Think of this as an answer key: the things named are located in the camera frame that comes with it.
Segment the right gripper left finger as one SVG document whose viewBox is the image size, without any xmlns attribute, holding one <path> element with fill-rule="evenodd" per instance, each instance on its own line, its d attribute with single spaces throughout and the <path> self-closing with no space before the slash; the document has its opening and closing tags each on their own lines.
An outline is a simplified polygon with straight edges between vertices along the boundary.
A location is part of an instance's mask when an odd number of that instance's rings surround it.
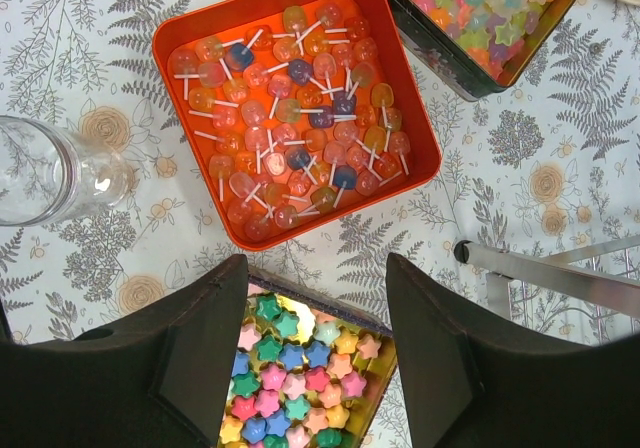
<svg viewBox="0 0 640 448">
<path fill-rule="evenodd" d="M 190 285 L 71 341 L 1 331 L 5 447 L 212 447 L 247 294 L 233 255 Z"/>
</svg>

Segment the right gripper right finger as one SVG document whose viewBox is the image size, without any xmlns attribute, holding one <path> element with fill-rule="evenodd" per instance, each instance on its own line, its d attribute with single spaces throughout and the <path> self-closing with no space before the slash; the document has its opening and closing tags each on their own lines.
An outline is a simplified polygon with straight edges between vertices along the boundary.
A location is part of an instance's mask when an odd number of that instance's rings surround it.
<svg viewBox="0 0 640 448">
<path fill-rule="evenodd" d="M 635 447 L 639 338 L 589 347 L 508 321 L 392 253 L 386 292 L 416 447 Z"/>
</svg>

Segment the clear glass jar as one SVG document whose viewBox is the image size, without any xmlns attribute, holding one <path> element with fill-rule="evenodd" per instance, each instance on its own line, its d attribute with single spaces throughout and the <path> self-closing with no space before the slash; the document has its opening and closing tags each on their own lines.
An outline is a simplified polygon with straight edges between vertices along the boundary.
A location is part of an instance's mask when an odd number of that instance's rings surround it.
<svg viewBox="0 0 640 448">
<path fill-rule="evenodd" d="M 104 141 L 8 115 L 1 117 L 1 225 L 28 227 L 110 210 L 134 175 Z"/>
</svg>

